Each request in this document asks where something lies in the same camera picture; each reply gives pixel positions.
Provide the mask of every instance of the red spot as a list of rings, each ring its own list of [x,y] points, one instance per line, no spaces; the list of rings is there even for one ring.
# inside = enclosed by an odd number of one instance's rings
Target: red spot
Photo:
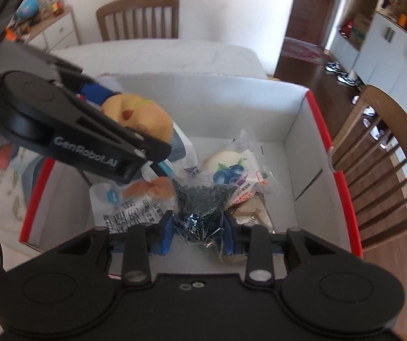
[[[134,111],[132,111],[132,110],[125,110],[125,111],[122,111],[121,116],[123,117],[124,120],[128,120],[129,118],[131,118],[133,112]]]

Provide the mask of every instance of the green leaf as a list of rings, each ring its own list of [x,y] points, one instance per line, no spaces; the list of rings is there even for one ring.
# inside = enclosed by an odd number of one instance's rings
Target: green leaf
[[[218,163],[218,171],[226,170],[228,167],[224,164]]]

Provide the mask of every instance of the sneaker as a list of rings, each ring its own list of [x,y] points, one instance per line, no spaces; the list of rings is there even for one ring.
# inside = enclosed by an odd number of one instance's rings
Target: sneaker
[[[350,78],[350,76],[348,75],[348,73],[341,73],[337,76],[337,80],[339,82],[342,82],[344,84],[346,84],[347,86],[351,86],[351,87],[355,87],[356,83],[355,81]]]
[[[327,72],[332,72],[332,73],[337,73],[337,74],[340,74],[343,72],[337,61],[328,63],[327,65],[325,65],[325,69],[327,70]]]
[[[368,121],[367,119],[363,119],[363,125],[368,128],[371,125],[371,122]],[[378,139],[380,137],[382,137],[385,134],[385,132],[383,130],[379,130],[377,128],[377,126],[374,126],[374,128],[372,128],[371,131],[371,137],[375,140],[378,141]],[[382,149],[386,149],[387,148],[387,140],[383,140],[382,143],[380,144],[380,147]]]
[[[360,97],[358,95],[354,96],[352,98],[352,104],[355,105],[359,98]],[[363,115],[367,115],[368,117],[373,117],[375,115],[374,108],[372,106],[369,106],[368,108],[364,109]]]

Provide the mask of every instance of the white drawer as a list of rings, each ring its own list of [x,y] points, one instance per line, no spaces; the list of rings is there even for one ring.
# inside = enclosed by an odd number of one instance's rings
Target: white drawer
[[[46,51],[47,50],[47,44],[46,41],[44,40],[44,35],[41,32],[38,36],[36,36],[35,38],[33,38],[28,45],[32,45],[35,46],[37,48],[39,48],[40,50]]]
[[[55,45],[51,51],[67,49],[71,46],[78,46],[76,31],[72,31],[68,36],[61,40],[57,45]]]
[[[44,30],[47,45],[54,47],[72,31],[74,31],[74,24],[71,13],[69,13]]]

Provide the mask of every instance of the blue logo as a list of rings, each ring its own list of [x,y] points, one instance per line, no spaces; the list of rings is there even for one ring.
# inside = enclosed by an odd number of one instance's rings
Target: blue logo
[[[119,203],[119,198],[114,190],[107,191],[107,200],[109,200],[112,205],[117,205]]]

